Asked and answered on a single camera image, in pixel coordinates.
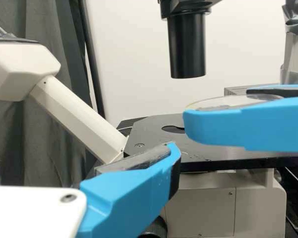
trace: white panel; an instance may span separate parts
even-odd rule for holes
[[[106,115],[178,113],[228,86],[279,82],[285,0],[223,0],[206,16],[207,76],[171,79],[157,0],[87,0]]]
[[[69,194],[75,200],[62,202]],[[77,189],[0,186],[0,238],[73,238],[85,209]]]
[[[170,238],[232,236],[235,188],[179,190],[165,211]]]

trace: microscope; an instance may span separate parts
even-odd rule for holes
[[[167,20],[171,77],[204,76],[205,18],[220,0],[158,2],[161,18]],[[298,83],[298,1],[287,0],[283,10],[287,40],[281,79],[282,83]],[[278,112],[271,113],[274,119],[269,123],[263,116],[266,110],[241,109],[260,107],[256,106],[259,102],[277,103],[281,95],[273,88],[255,90],[257,96],[204,100],[189,105],[183,115],[157,115],[128,124],[132,129],[127,132],[127,155],[166,141],[174,141],[181,150],[179,190],[160,214],[167,235],[159,235],[161,226],[155,222],[144,234],[159,238],[285,237],[287,195],[274,168],[298,166],[298,148],[289,147],[294,141],[284,144],[276,138],[281,125],[273,130],[286,115],[275,118]]]
[[[168,24],[171,77],[205,75],[205,15],[219,1],[158,1]],[[287,3],[291,18],[298,1]],[[295,51],[288,53],[294,62]],[[32,97],[104,166],[80,191],[0,186],[1,236],[285,237],[287,195],[274,168],[298,166],[298,97],[260,89],[201,101],[183,114],[130,120],[116,130],[55,78],[59,69],[44,46],[0,28],[0,100]],[[282,127],[276,115],[296,126]],[[38,203],[47,206],[39,206],[37,220]],[[4,229],[4,221],[13,229]]]

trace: microscope arm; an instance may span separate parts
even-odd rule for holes
[[[54,77],[60,66],[37,42],[0,38],[0,100],[30,95],[103,163],[122,158],[126,137]]]
[[[29,95],[104,164],[123,157],[127,138],[54,76],[43,78]]]

